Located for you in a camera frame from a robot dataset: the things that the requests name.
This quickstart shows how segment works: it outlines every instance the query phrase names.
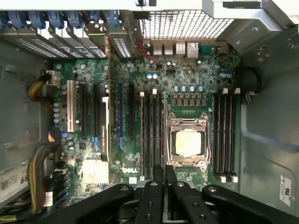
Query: blue plastic clip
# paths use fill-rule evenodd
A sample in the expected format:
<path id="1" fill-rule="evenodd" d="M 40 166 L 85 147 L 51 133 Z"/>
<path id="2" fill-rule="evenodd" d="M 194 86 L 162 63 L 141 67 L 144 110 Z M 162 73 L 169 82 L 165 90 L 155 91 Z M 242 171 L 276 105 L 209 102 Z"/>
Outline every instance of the blue plastic clip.
<path id="1" fill-rule="evenodd" d="M 72 27 L 76 29 L 80 29 L 83 27 L 82 14 L 79 11 L 69 11 L 67 12 L 67 17 Z"/>
<path id="2" fill-rule="evenodd" d="M 52 26 L 58 29 L 64 28 L 64 18 L 60 11 L 49 11 L 48 12 L 49 21 Z"/>
<path id="3" fill-rule="evenodd" d="M 117 10 L 107 11 L 107 24 L 110 28 L 121 27 L 119 20 L 119 12 Z"/>
<path id="4" fill-rule="evenodd" d="M 46 29 L 45 15 L 39 11 L 30 11 L 29 19 L 33 27 L 38 29 Z"/>
<path id="5" fill-rule="evenodd" d="M 101 19 L 100 11 L 90 11 L 89 12 L 89 18 L 92 21 L 99 21 Z"/>
<path id="6" fill-rule="evenodd" d="M 9 23 L 6 19 L 5 12 L 0 12 L 0 27 L 1 27 L 1 29 L 8 29 L 9 28 Z"/>
<path id="7" fill-rule="evenodd" d="M 18 29 L 26 29 L 28 27 L 25 14 L 21 11 L 9 11 L 8 17 L 12 25 Z"/>

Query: sticker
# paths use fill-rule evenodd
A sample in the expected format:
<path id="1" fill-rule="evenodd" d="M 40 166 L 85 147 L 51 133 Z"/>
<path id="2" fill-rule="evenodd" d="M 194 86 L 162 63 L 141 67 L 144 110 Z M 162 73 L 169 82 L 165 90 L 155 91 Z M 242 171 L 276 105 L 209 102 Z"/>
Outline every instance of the sticker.
<path id="1" fill-rule="evenodd" d="M 16 166 L 0 175 L 0 203 L 28 186 L 27 165 Z"/>
<path id="2" fill-rule="evenodd" d="M 46 201 L 44 207 L 50 207 L 53 205 L 53 191 L 46 192 Z"/>
<path id="3" fill-rule="evenodd" d="M 137 184 L 137 177 L 129 177 L 129 184 Z"/>
<path id="4" fill-rule="evenodd" d="M 291 187 L 292 182 L 290 179 L 280 176 L 280 193 L 279 193 L 279 199 L 283 201 L 287 206 L 291 206 Z"/>

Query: beige pci slot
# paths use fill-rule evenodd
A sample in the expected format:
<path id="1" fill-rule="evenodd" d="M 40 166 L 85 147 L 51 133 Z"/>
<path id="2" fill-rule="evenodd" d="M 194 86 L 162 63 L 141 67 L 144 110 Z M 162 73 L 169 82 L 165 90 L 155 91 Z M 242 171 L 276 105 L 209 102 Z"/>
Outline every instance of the beige pci slot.
<path id="1" fill-rule="evenodd" d="M 78 125 L 76 124 L 76 116 L 77 116 L 76 81 L 67 80 L 66 91 L 67 91 L 67 131 L 75 132 L 78 129 Z"/>

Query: mounting hole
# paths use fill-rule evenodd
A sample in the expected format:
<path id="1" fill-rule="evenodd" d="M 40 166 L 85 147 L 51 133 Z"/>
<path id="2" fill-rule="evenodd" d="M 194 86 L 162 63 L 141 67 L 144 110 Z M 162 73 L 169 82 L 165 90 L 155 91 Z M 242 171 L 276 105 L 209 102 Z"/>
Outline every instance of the mounting hole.
<path id="1" fill-rule="evenodd" d="M 150 219 L 152 219 L 152 216 L 151 216 L 151 214 L 146 214 L 146 215 L 145 215 L 145 218 L 146 218 L 147 220 L 150 220 Z"/>
<path id="2" fill-rule="evenodd" d="M 199 218 L 200 218 L 201 220 L 207 220 L 207 216 L 202 215 L 202 214 L 199 216 Z"/>

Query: capacitor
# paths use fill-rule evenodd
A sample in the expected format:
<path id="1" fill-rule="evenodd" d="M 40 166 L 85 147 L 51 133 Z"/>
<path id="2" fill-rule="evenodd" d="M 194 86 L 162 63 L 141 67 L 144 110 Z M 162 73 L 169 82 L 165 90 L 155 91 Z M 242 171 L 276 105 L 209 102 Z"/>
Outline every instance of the capacitor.
<path id="1" fill-rule="evenodd" d="M 54 103 L 53 103 L 53 106 L 54 106 L 54 107 L 59 107 L 59 102 L 54 102 Z"/>
<path id="2" fill-rule="evenodd" d="M 221 78 L 226 78 L 226 77 L 227 77 L 227 74 L 224 73 L 224 72 L 222 72 L 222 73 L 219 74 L 219 76 L 220 76 Z"/>

